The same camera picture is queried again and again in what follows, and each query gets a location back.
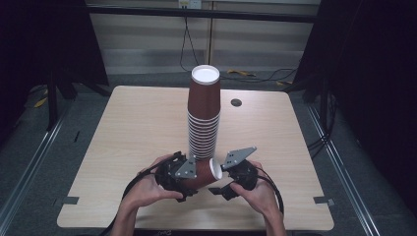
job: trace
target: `yellow object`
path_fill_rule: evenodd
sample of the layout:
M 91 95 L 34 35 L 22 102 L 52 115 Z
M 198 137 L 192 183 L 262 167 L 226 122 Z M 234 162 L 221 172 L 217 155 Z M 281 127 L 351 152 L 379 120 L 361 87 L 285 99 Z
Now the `yellow object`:
M 278 86 L 290 86 L 292 85 L 292 82 L 276 82 Z
M 48 98 L 48 89 L 45 90 L 43 95 L 40 97 L 39 101 L 34 105 L 35 108 L 40 107 L 45 103 L 46 99 Z
M 231 73 L 237 73 L 241 76 L 250 76 L 250 77 L 255 77 L 256 76 L 255 74 L 252 74 L 252 73 L 249 73 L 249 72 L 246 72 L 246 71 L 236 71 L 236 70 L 228 70 L 227 71 L 227 74 L 231 74 Z

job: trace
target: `finger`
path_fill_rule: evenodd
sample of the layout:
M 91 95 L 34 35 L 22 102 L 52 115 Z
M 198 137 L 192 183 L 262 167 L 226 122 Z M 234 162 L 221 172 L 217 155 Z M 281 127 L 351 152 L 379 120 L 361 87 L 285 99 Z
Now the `finger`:
M 240 184 L 236 183 L 230 183 L 230 188 L 239 196 L 242 196 L 243 198 L 247 195 L 247 190 L 245 190 Z
M 144 172 L 144 171 L 146 171 L 146 170 L 147 170 L 147 168 L 143 168 L 141 171 L 139 171 L 139 172 L 136 174 L 136 176 L 138 176 L 138 175 L 142 174 L 142 172 Z
M 184 198 L 183 195 L 176 191 L 163 191 L 161 194 L 163 199 L 182 199 Z
M 168 159 L 169 157 L 172 157 L 172 156 L 173 156 L 173 154 L 166 154 L 166 155 L 160 156 L 156 160 L 154 160 L 153 163 L 150 166 L 154 166 L 154 165 L 158 164 L 160 161 Z
M 259 162 L 255 161 L 255 160 L 249 160 L 249 162 L 251 162 L 255 167 L 263 169 L 262 165 Z

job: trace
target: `black curtain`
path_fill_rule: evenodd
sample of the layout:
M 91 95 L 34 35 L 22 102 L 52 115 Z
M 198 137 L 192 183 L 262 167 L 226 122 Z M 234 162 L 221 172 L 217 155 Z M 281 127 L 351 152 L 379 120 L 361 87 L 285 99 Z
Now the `black curtain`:
M 295 85 L 336 96 L 362 148 L 417 215 L 417 2 L 323 0 Z
M 108 85 L 89 13 L 65 7 L 85 5 L 83 0 L 0 3 L 0 143 L 24 111 L 29 90 L 45 85 L 52 71 Z M 59 79 L 79 81 L 69 74 Z

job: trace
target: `black cable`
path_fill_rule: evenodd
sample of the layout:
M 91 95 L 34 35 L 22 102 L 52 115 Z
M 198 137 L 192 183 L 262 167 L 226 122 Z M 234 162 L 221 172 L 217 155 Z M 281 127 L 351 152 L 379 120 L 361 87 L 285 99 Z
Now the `black cable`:
M 328 141 L 330 140 L 330 136 L 334 127 L 337 104 L 332 94 L 329 95 L 329 98 L 330 98 L 330 101 L 328 103 L 328 111 L 330 114 L 330 124 L 328 125 L 328 127 L 326 127 L 327 132 L 324 135 L 322 135 L 317 141 L 308 145 L 309 150 L 319 148 L 312 155 L 311 157 L 312 159 L 314 159 L 320 153 L 320 151 L 328 144 Z
M 253 174 L 235 174 L 233 176 L 230 175 L 230 177 L 235 178 L 235 177 L 257 177 L 259 179 L 265 180 L 267 181 L 267 183 L 269 183 L 269 185 L 272 187 L 273 191 L 275 192 L 276 198 L 278 199 L 278 206 L 279 206 L 279 211 L 281 211 L 282 215 L 284 215 L 284 202 L 282 200 L 282 195 L 279 192 L 278 188 L 276 187 L 275 183 L 273 183 L 272 179 L 269 177 L 269 175 L 261 168 L 258 168 L 255 166 L 255 168 L 262 170 L 267 176 L 260 176 L 260 175 L 253 175 Z
M 188 21 L 187 21 L 187 18 L 184 18 L 184 20 L 185 20 L 185 30 L 184 30 L 184 36 L 183 36 L 183 45 L 181 47 L 180 66 L 181 66 L 181 68 L 184 71 L 191 72 L 191 71 L 185 69 L 184 66 L 183 66 L 183 64 L 182 64 L 182 60 L 183 60 L 183 56 L 184 56 L 185 38 L 187 37 L 187 35 L 188 35 L 188 38 L 190 40 L 191 48 L 192 48 L 193 55 L 194 55 L 194 60 L 196 60 L 196 64 L 197 65 L 200 65 L 200 64 L 199 64 L 199 61 L 197 60 L 196 50 L 194 49 L 193 40 L 191 39 L 190 31 L 188 29 Z
M 242 83 L 262 83 L 262 82 L 268 82 L 268 81 L 280 81 L 280 80 L 284 80 L 284 79 L 290 77 L 297 70 L 298 70 L 298 68 L 295 68 L 295 69 L 278 69 L 278 70 L 275 70 L 266 79 L 260 79 L 260 78 L 231 78 L 231 77 L 225 77 L 225 76 L 222 76 L 222 75 L 220 75 L 220 79 L 223 80 L 223 81 L 235 81 L 235 82 L 242 82 Z M 291 71 L 291 72 L 288 75 L 286 75 L 282 78 L 277 78 L 277 79 L 273 80 L 272 79 L 273 76 L 280 71 Z
M 139 174 L 128 184 L 128 186 L 126 187 L 125 191 L 123 192 L 123 196 L 122 196 L 122 200 L 126 197 L 126 195 L 129 193 L 129 191 L 135 186 L 135 184 L 137 184 L 139 181 L 141 181 L 145 176 L 153 174 L 150 173 L 152 170 L 154 170 L 154 168 L 159 167 L 160 165 L 162 165 L 163 163 L 167 162 L 167 161 L 171 161 L 174 160 L 175 158 L 177 158 L 178 156 L 176 154 L 174 154 L 172 157 L 169 157 L 163 161 L 160 161 L 159 163 L 151 166 L 150 168 L 146 169 L 145 171 L 139 172 Z M 100 234 L 99 236 L 104 236 L 106 235 L 108 232 L 110 232 L 110 230 L 113 228 L 114 225 L 114 221 L 116 220 L 117 214 L 114 216 L 113 220 L 111 221 L 111 223 L 107 226 L 107 228 L 105 228 Z
M 279 206 L 279 211 L 281 211 L 282 215 L 284 215 L 284 202 L 282 200 L 282 195 L 281 193 L 279 193 L 278 188 L 276 188 L 275 184 L 273 183 L 272 180 L 270 180 L 269 178 L 266 178 L 264 176 L 260 176 L 257 175 L 258 178 L 267 181 L 267 183 L 270 184 L 270 186 L 273 188 L 273 191 L 275 192 L 276 198 L 278 199 L 278 206 Z

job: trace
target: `gray carpet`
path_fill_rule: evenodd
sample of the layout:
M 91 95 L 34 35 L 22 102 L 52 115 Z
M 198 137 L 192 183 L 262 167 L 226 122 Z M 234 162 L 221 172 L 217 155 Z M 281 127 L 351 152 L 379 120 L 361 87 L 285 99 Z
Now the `gray carpet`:
M 279 72 L 275 78 L 286 74 L 287 72 Z M 270 75 L 271 72 L 258 73 L 261 78 L 267 78 Z M 189 73 L 111 76 L 109 81 L 110 89 L 119 85 L 187 87 Z M 274 81 L 250 84 L 222 81 L 221 84 L 223 89 L 281 89 Z M 55 206 L 54 203 L 57 199 L 67 196 L 108 101 L 108 97 L 102 97 L 83 86 L 77 86 L 77 90 L 79 95 L 72 102 L 68 116 L 35 175 L 6 235 L 77 235 L 100 232 L 99 229 L 62 229 L 56 224 L 60 206 Z M 39 94 L 33 94 L 30 102 L 37 100 L 38 96 Z M 302 91 L 292 92 L 290 97 L 306 144 L 316 141 L 319 135 L 314 128 L 307 106 L 301 98 Z M 25 171 L 45 134 L 46 126 L 47 107 L 28 108 L 13 136 L 2 146 L 0 204 L 3 205 L 6 202 L 14 185 Z M 331 138 L 358 192 L 375 219 L 381 235 L 417 235 L 416 218 L 404 206 L 392 186 L 375 169 L 367 154 L 360 149 L 341 112 L 337 112 Z M 328 236 L 366 235 L 324 149 L 315 157 L 314 164 L 325 195 L 335 202 L 335 205 L 330 207 L 335 223 L 334 228 L 322 234 Z

